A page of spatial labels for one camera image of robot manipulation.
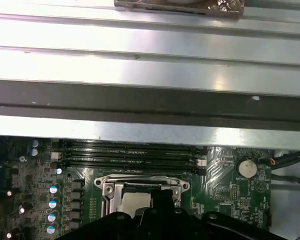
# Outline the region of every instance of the green circuit board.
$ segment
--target green circuit board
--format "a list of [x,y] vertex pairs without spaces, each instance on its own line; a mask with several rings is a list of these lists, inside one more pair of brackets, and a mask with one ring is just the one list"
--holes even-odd
[[[9,210],[1,220],[0,240],[14,228],[27,231],[30,237],[25,239],[54,240],[99,219],[103,196],[94,180],[110,174],[181,179],[190,184],[181,195],[181,207],[189,214],[200,218],[203,213],[217,211],[268,229],[271,168],[258,164],[256,175],[247,179],[238,174],[236,164],[242,159],[264,158],[270,152],[0,137],[0,193],[19,189],[5,206]],[[197,167],[198,161],[204,164]],[[26,203],[32,208],[20,214],[20,206]],[[78,203],[80,209],[74,211],[72,204]]]
[[[243,178],[235,171],[236,161],[242,156],[257,158],[262,152],[255,149],[209,147],[206,176],[169,172],[190,183],[190,189],[181,196],[181,207],[190,214],[217,211],[249,224],[267,229],[270,209],[271,168],[261,164],[252,179]],[[101,217],[102,191],[94,185],[96,178],[110,174],[158,175],[153,170],[131,171],[109,168],[69,167],[64,181],[85,179],[82,223],[88,224]]]

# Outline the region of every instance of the wire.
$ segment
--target wire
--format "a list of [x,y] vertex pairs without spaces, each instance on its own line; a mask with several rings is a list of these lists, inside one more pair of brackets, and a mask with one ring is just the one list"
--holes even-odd
[[271,166],[272,170],[276,170],[276,169],[281,169],[281,168],[285,168],[294,164],[300,163],[300,157],[295,158],[295,159],[291,159],[291,160],[286,160],[286,161],[277,161],[275,160],[275,165]]
[[271,169],[281,169],[294,164],[300,163],[300,151],[285,154],[280,157],[270,158]]
[[296,176],[280,176],[276,174],[271,174],[271,179],[276,181],[281,181],[281,182],[300,184],[300,177],[296,177]]

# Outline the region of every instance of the metal rail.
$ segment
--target metal rail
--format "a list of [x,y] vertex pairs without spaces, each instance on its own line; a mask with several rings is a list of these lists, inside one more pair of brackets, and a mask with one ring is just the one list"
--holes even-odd
[[[300,97],[300,0],[261,2],[236,20],[129,11],[112,0],[2,0],[0,80]],[[300,150],[297,131],[35,117],[0,116],[0,135]]]

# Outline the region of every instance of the electrolytic capacitor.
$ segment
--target electrolytic capacitor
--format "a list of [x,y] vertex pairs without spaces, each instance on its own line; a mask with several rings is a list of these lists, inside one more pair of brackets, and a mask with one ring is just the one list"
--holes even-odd
[[39,152],[38,152],[38,150],[37,150],[36,148],[32,148],[32,150],[31,150],[31,152],[30,152],[30,154],[31,154],[32,157],[37,156],[38,153],[39,153]]
[[39,146],[39,141],[38,140],[33,140],[32,147],[37,148],[38,146]]
[[19,214],[24,214],[30,211],[34,206],[29,202],[24,202],[19,206]]
[[49,222],[52,223],[52,222],[55,222],[59,218],[59,216],[60,216],[60,213],[57,210],[54,210],[53,212],[51,212],[48,215],[47,219]]
[[54,209],[60,204],[60,198],[54,197],[49,201],[49,208]]
[[20,233],[20,228],[16,227],[14,229],[12,229],[11,231],[7,232],[7,234],[5,235],[7,239],[18,239]]
[[53,222],[51,223],[50,226],[47,227],[46,232],[48,234],[54,234],[56,232],[56,230],[58,229],[59,224],[57,222]]
[[49,188],[49,192],[52,194],[56,194],[58,191],[60,191],[61,186],[59,183],[53,184],[50,188]]

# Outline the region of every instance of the capacitor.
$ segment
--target capacitor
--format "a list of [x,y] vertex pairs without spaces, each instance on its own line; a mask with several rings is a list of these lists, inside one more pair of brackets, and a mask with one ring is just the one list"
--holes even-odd
[[251,179],[257,174],[258,166],[251,159],[242,159],[236,164],[236,170],[242,177]]
[[11,189],[11,190],[6,191],[6,195],[7,195],[8,197],[11,197],[11,196],[14,196],[14,195],[16,195],[16,194],[19,194],[20,192],[21,192],[21,189],[18,188],[18,187],[15,187],[15,188],[13,188],[13,189]]
[[55,170],[55,173],[56,173],[57,175],[62,174],[62,169],[61,169],[61,168],[57,168],[57,169]]
[[50,188],[49,188],[49,192],[52,194],[56,194],[59,190],[60,190],[61,186],[59,183],[53,184]]
[[32,157],[35,157],[35,156],[37,156],[38,155],[38,150],[36,149],[36,148],[32,148],[32,150],[31,150],[31,156]]
[[6,195],[7,195],[8,197],[11,197],[11,196],[12,196],[12,191],[6,191]]
[[39,146],[39,141],[38,140],[33,140],[32,141],[32,147],[37,148]]
[[20,233],[20,228],[16,227],[11,231],[9,231],[5,236],[7,239],[15,240],[18,238],[19,233]]
[[59,225],[57,222],[53,222],[51,223],[50,226],[47,227],[46,232],[48,234],[54,234],[56,232],[56,230],[58,229]]
[[25,212],[30,211],[34,206],[29,202],[24,202],[19,206],[19,214],[24,214]]
[[53,199],[51,199],[49,201],[48,205],[49,205],[49,208],[54,209],[57,207],[57,205],[59,205],[59,203],[60,203],[60,198],[54,197]]
[[49,215],[48,215],[48,221],[49,222],[55,222],[58,217],[59,217],[60,213],[57,211],[57,210],[54,210],[53,212],[51,212]]

